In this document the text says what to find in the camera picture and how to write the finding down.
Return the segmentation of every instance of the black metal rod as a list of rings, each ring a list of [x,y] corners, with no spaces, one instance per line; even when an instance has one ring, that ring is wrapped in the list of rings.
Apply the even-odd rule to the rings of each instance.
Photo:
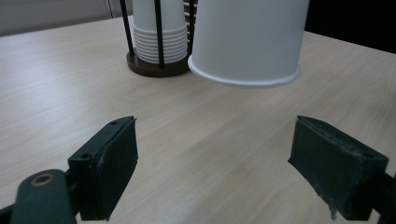
[[[163,60],[163,18],[161,15],[161,0],[154,0],[155,19],[157,22],[158,56],[160,58],[160,68],[165,68]]]
[[[134,44],[132,43],[131,29],[129,28],[128,13],[126,11],[125,0],[120,0],[122,18],[124,21],[126,39],[128,41],[129,54],[134,55]]]
[[[194,18],[194,0],[190,0],[190,26],[189,26],[189,31],[190,31],[190,53],[192,53],[192,43],[194,40],[194,30],[195,30],[195,18]]]

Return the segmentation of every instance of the gray wall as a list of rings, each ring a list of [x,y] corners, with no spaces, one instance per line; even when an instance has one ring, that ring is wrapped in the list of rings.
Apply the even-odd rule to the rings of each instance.
[[[132,0],[126,0],[132,14]],[[0,36],[120,16],[119,0],[0,0]]]

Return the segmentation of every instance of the cup rim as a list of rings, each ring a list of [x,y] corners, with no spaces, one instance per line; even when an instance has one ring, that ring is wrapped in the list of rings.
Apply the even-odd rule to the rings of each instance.
[[[136,47],[138,48],[138,49],[142,49],[142,50],[147,50],[147,51],[150,51],[150,52],[157,52],[158,51],[158,48],[157,47],[146,47],[146,46],[142,46],[142,45],[137,45],[136,44]],[[164,52],[175,52],[175,51],[182,51],[182,50],[184,50],[184,49],[186,49],[188,47],[188,45],[182,45],[182,46],[172,46],[172,47],[168,47],[168,48],[163,48],[163,51]]]
[[[140,34],[143,35],[157,35],[157,31],[150,31],[150,30],[144,30],[141,28],[136,27],[134,24],[132,24],[132,27],[134,28],[134,31],[137,31]],[[181,26],[180,28],[176,28],[173,30],[163,30],[163,36],[164,35],[172,35],[172,34],[177,34],[182,30],[186,30],[187,31],[187,22],[185,24],[183,24],[183,26]]]
[[[175,55],[164,55],[163,57],[165,58],[165,59],[173,59],[173,58],[177,58],[177,57],[180,57],[181,55],[184,55],[185,53],[187,53],[187,50],[183,50],[183,51],[181,51],[181,52],[179,52],[178,54],[175,54]],[[145,54],[145,53],[142,53],[142,52],[140,52],[139,50],[137,51],[137,54],[140,56],[140,55],[143,55],[144,57],[146,57],[146,58],[153,58],[153,59],[155,59],[155,60],[158,60],[160,57],[158,56],[158,54],[155,54],[155,55],[147,55],[147,54]]]
[[[178,34],[174,34],[174,35],[163,35],[163,39],[167,40],[167,39],[174,39],[174,38],[179,38],[181,36],[187,36],[187,30],[182,31]],[[138,32],[134,32],[134,37],[139,37],[139,38],[144,38],[147,40],[157,40],[157,33],[155,35],[144,35],[144,34],[140,34]]]
[[[200,66],[197,66],[194,63],[192,56],[193,55],[191,55],[188,59],[188,65],[189,65],[190,70],[195,75],[197,75],[199,77],[207,78],[209,80],[212,80],[212,81],[215,81],[215,82],[218,82],[221,84],[235,86],[235,87],[245,87],[245,88],[275,87],[275,86],[280,86],[280,85],[290,83],[301,74],[300,66],[297,66],[297,68],[294,72],[288,74],[287,76],[283,76],[280,78],[241,81],[241,80],[234,79],[232,77],[226,78],[226,77],[222,77],[222,76],[216,76],[216,75],[211,74],[210,72],[207,72],[207,71],[201,69]]]
[[[140,40],[140,39],[134,39],[136,44],[141,44],[147,47],[157,47],[158,46],[158,42],[157,41],[144,41],[144,40]],[[180,38],[180,39],[176,39],[176,40],[172,40],[172,41],[163,41],[163,47],[174,47],[174,46],[179,46],[179,45],[184,45],[185,43],[187,43],[187,37],[184,38]]]
[[[175,63],[175,62],[178,62],[178,61],[182,60],[182,59],[185,58],[186,56],[187,56],[187,51],[185,52],[185,54],[180,54],[179,57],[164,58],[164,62],[165,62],[165,64],[167,64],[167,63]],[[152,59],[149,59],[149,58],[147,58],[147,57],[145,57],[145,56],[142,57],[141,55],[139,55],[139,53],[137,53],[137,57],[138,57],[139,59],[145,61],[145,62],[148,62],[148,63],[159,63],[159,62],[160,62],[160,60],[152,60]]]
[[[183,49],[183,50],[176,51],[176,52],[172,52],[172,53],[165,53],[165,52],[164,52],[164,53],[163,53],[163,57],[164,57],[164,58],[176,57],[176,56],[178,56],[178,55],[184,54],[185,51],[187,51],[187,49]],[[139,54],[143,54],[143,55],[146,56],[146,57],[156,57],[156,58],[159,58],[158,52],[146,52],[146,51],[143,51],[143,50],[141,50],[141,49],[137,49],[137,52],[138,52]]]

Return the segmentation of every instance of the table surface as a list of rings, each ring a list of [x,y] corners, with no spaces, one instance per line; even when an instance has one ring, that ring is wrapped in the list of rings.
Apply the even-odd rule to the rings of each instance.
[[[332,221],[287,163],[298,115],[383,153],[396,172],[394,54],[305,33],[301,76],[253,90],[192,73],[141,77],[126,53],[121,19],[0,38],[1,207],[25,177],[68,169],[106,123],[130,115],[139,161],[109,223],[349,223]]]

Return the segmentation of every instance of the wooden base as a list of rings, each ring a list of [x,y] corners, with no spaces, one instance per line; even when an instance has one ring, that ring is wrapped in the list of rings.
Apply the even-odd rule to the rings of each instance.
[[[174,77],[190,71],[187,64],[189,56],[187,55],[177,63],[168,63],[164,68],[160,68],[155,63],[146,63],[140,60],[137,55],[130,55],[129,53],[126,55],[126,60],[128,61],[128,67],[138,75],[144,77]]]

